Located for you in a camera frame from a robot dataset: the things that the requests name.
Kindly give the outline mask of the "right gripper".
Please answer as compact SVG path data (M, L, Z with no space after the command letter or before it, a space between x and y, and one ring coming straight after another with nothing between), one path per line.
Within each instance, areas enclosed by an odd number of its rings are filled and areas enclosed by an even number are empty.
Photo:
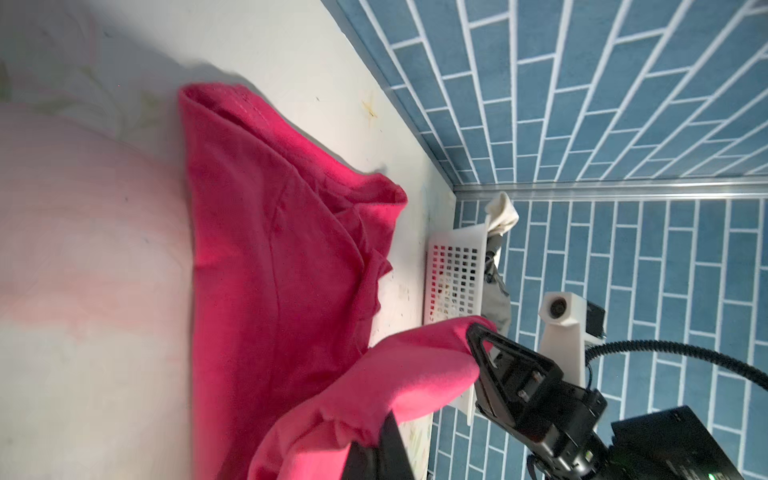
M596 479L608 448L596 433L607 407L597 390L560 383L549 358L474 323L467 343L479 367L477 408L529 450L531 479Z

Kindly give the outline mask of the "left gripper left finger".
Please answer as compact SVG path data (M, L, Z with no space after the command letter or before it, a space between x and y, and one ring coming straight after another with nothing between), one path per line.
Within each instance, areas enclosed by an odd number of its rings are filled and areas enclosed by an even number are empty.
M342 480L377 480L379 478L379 451L353 442L350 445Z

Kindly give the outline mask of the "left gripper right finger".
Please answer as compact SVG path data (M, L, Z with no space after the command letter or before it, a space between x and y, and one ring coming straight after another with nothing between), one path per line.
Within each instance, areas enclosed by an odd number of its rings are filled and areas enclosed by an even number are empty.
M415 476L393 412L389 412L380 430L377 448L379 480L414 480Z

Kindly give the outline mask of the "white plastic laundry basket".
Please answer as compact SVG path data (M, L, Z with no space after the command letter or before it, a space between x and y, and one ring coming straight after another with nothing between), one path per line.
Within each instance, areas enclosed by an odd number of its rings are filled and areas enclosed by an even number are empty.
M425 325L481 313L486 242L484 224L430 236L423 300Z

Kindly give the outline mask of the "pink t shirt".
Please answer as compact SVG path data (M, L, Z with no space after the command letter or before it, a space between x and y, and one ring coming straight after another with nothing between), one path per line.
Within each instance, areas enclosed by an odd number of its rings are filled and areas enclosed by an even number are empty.
M194 233L193 475L341 479L467 390L465 316L370 341L404 190L360 174L240 85L178 94Z

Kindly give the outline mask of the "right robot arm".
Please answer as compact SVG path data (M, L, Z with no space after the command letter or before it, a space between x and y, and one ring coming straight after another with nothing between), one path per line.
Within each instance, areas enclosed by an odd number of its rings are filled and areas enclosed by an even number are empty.
M476 408L527 451L532 479L738 479L741 474L687 406L596 427L607 408L596 389L566 380L555 361L474 324Z

